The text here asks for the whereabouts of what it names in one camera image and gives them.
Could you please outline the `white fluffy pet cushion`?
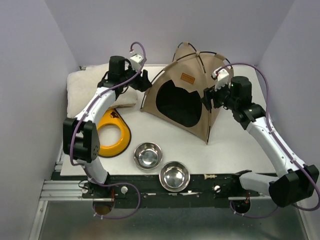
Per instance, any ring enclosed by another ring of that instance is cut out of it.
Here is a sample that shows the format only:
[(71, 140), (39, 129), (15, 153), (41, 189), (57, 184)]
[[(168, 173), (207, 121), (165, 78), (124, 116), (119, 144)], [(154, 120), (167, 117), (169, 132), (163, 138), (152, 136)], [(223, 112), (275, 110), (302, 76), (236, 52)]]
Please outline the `white fluffy pet cushion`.
[[(105, 76), (109, 69), (107, 63), (88, 67), (86, 70), (79, 70), (70, 73), (66, 79), (67, 90), (67, 117), (82, 117), (85, 110), (88, 109), (92, 100), (104, 90), (98, 90), (98, 83)], [(117, 107), (133, 107), (138, 101), (138, 94), (129, 87), (127, 91), (121, 94), (115, 102), (107, 105), (102, 109), (106, 111), (108, 108)]]

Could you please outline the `white chess piece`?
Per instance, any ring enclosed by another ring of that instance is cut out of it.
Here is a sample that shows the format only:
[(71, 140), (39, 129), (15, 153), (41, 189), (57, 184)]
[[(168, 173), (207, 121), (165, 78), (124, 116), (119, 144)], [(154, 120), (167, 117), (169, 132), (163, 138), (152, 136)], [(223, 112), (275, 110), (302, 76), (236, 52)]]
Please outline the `white chess piece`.
[(215, 179), (217, 177), (217, 175), (215, 174), (204, 174), (204, 179), (207, 180), (207, 179)]

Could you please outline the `black tent pole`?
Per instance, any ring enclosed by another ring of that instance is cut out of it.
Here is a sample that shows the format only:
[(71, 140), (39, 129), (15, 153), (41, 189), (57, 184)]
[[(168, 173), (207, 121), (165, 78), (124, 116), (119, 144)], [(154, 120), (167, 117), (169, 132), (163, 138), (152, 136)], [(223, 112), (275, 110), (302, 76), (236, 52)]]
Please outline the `black tent pole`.
[(147, 111), (165, 83), (173, 83), (175, 88), (188, 93), (196, 91), (202, 98), (203, 90), (216, 83), (212, 73), (228, 62), (223, 55), (212, 51), (197, 51), (190, 43), (183, 42), (177, 47), (172, 62), (151, 81), (152, 87), (144, 93), (140, 110)]
[(172, 61), (174, 85), (187, 91), (187, 95), (181, 99), (183, 112), (187, 114), (187, 117), (182, 118), (181, 125), (206, 144), (217, 116), (213, 109), (207, 109), (204, 104), (204, 90), (214, 84), (211, 78), (214, 56), (212, 53), (197, 51), (189, 42), (183, 42), (176, 49)]

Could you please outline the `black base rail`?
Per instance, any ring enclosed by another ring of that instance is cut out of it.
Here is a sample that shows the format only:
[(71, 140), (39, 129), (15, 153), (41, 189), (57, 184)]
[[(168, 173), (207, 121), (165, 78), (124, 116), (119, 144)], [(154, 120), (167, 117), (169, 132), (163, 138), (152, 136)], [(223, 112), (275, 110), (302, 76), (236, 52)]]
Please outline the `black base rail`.
[(116, 208), (227, 208), (230, 200), (244, 201), (259, 196), (256, 191), (244, 190), (231, 174), (205, 178), (204, 174), (190, 175), (183, 190), (165, 188), (158, 174), (110, 175), (107, 186), (85, 183), (84, 199), (115, 202)]

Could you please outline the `steel pet bowl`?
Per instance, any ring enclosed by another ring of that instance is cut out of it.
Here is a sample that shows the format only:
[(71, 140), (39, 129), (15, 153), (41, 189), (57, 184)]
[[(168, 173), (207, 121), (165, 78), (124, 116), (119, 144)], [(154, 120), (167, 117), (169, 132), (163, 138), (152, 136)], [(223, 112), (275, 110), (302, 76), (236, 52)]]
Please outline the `steel pet bowl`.
[(191, 178), (188, 168), (179, 161), (167, 162), (161, 168), (158, 176), (162, 187), (173, 193), (186, 189)]
[(155, 169), (163, 159), (163, 151), (154, 142), (143, 142), (139, 144), (133, 153), (136, 166), (142, 170)]

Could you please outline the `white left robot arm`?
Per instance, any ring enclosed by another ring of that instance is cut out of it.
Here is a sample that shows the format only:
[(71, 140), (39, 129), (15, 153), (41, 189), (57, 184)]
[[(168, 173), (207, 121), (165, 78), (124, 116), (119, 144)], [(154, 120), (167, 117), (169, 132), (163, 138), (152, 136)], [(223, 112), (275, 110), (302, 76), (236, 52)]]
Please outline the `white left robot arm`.
[(81, 166), (94, 183), (93, 191), (101, 198), (107, 197), (111, 185), (106, 182), (109, 173), (99, 158), (100, 141), (98, 123), (107, 109), (118, 99), (125, 87), (140, 92), (151, 87), (145, 70), (145, 56), (139, 53), (130, 58), (111, 56), (108, 71), (97, 84), (97, 89), (86, 107), (73, 118), (63, 122), (63, 152), (69, 156), (73, 166)]

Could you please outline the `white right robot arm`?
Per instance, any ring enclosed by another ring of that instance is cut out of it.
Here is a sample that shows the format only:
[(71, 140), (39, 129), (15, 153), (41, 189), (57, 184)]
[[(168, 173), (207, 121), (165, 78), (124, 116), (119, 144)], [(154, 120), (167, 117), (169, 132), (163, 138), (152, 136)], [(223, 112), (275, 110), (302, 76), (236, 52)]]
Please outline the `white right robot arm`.
[(223, 107), (260, 145), (272, 163), (276, 176), (242, 171), (230, 183), (230, 191), (241, 196), (252, 190), (270, 196), (281, 208), (311, 197), (319, 177), (315, 165), (306, 165), (299, 157), (290, 159), (283, 150), (285, 142), (277, 131), (267, 124), (266, 112), (252, 101), (252, 84), (247, 77), (216, 76), (216, 84), (206, 88), (201, 99), (207, 110)]

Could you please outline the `aluminium extrusion rail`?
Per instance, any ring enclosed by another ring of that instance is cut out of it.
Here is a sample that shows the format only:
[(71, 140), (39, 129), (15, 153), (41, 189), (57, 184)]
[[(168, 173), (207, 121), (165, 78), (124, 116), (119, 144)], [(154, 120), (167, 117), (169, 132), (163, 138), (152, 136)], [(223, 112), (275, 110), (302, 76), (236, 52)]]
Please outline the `aluminium extrusion rail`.
[[(141, 190), (140, 197), (146, 199), (148, 197), (157, 197), (157, 198), (168, 198), (168, 197), (180, 197), (184, 199), (193, 197), (196, 199), (203, 199), (205, 194), (201, 192), (188, 190), (187, 192), (174, 193), (174, 192), (165, 192), (165, 193), (156, 193), (156, 192), (147, 192), (143, 193)], [(84, 184), (76, 180), (46, 180), (43, 184), (40, 200), (41, 201), (96, 201), (96, 202), (113, 202), (115, 200), (127, 200), (129, 195), (136, 195), (136, 190), (129, 192), (127, 190), (125, 193), (121, 192), (121, 187), (117, 186), (116, 191), (112, 193), (111, 190), (108, 190), (106, 193), (94, 193), (89, 190), (88, 187), (85, 187)]]

